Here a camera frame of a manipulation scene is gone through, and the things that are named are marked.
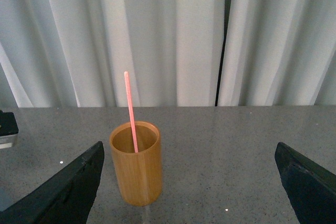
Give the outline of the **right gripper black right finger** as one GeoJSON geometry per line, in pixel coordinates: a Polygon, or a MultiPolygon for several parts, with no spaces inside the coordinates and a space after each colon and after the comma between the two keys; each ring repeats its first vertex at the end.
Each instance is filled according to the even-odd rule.
{"type": "Polygon", "coordinates": [[[300,223],[335,223],[335,174],[279,142],[275,161],[300,223]]]}

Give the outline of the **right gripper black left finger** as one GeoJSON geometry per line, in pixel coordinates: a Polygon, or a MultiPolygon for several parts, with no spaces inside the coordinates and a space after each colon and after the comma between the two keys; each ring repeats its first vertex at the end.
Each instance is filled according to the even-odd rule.
{"type": "Polygon", "coordinates": [[[98,141],[30,194],[1,212],[1,223],[86,223],[104,163],[98,141]]]}

